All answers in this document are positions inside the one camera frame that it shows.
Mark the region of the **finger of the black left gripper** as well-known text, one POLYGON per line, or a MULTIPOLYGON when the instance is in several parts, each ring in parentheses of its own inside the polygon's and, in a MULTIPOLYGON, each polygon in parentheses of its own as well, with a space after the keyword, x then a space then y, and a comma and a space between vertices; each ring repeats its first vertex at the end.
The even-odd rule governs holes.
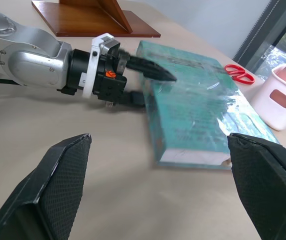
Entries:
POLYGON ((144 95, 140 91, 124 91, 119 104, 132 108, 144 108, 144 95))
POLYGON ((154 61, 141 57, 130 56, 126 68, 140 72, 144 77, 157 81, 176 82, 177 78, 154 61))

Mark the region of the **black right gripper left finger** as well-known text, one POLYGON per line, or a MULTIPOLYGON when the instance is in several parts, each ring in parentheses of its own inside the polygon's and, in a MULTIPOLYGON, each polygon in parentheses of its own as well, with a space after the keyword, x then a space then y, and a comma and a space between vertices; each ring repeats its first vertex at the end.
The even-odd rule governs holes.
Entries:
POLYGON ((0 208, 0 240, 68 240, 83 196, 90 134, 62 140, 0 208))

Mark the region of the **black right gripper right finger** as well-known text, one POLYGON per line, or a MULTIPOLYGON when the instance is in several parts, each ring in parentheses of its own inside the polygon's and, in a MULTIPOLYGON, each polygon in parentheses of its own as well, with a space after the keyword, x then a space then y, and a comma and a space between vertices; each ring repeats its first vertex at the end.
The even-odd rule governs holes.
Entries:
POLYGON ((238 196, 261 240, 286 240, 286 149, 240 133, 227 140, 238 196))

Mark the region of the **thick teal book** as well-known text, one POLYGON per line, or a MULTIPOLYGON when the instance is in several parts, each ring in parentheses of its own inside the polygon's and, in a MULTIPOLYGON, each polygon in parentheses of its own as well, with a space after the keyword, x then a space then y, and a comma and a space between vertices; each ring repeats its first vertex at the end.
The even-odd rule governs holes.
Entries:
POLYGON ((158 164, 229 169, 231 133, 277 142, 217 60, 148 41, 139 43, 136 55, 176 77, 140 80, 158 164))

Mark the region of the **wooden bookshelf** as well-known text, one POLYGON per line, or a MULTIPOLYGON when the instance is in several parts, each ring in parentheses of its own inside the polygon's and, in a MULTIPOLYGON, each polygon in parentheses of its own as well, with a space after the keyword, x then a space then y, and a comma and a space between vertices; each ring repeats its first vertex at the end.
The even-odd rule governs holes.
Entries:
POLYGON ((118 0, 31 0, 57 37, 97 37, 109 33, 122 38, 159 38, 161 34, 118 0))

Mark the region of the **white plastic container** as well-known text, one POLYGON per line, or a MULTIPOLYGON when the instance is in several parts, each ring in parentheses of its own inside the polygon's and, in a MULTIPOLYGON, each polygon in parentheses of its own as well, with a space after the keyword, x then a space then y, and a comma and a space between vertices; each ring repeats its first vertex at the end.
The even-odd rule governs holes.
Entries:
POLYGON ((281 90, 281 83, 278 83, 278 80, 275 79, 272 70, 267 80, 252 98, 251 105, 268 126, 274 130, 282 131, 286 128, 286 108, 283 108, 270 98, 273 90, 281 90))

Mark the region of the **red scissors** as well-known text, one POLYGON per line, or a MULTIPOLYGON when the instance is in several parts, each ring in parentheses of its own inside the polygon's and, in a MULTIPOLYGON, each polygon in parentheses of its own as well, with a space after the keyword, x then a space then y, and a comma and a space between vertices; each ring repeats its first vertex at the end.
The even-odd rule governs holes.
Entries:
POLYGON ((246 72, 246 70, 235 64, 227 64, 224 67, 226 73, 236 82, 245 85, 252 85, 255 83, 255 78, 246 72))

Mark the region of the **dark window frame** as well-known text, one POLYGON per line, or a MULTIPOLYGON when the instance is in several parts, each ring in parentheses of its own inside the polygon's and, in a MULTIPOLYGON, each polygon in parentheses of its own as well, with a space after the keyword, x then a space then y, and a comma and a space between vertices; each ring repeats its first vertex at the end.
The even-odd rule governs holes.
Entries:
POLYGON ((286 0, 269 0, 233 60, 255 73, 285 34, 286 0))

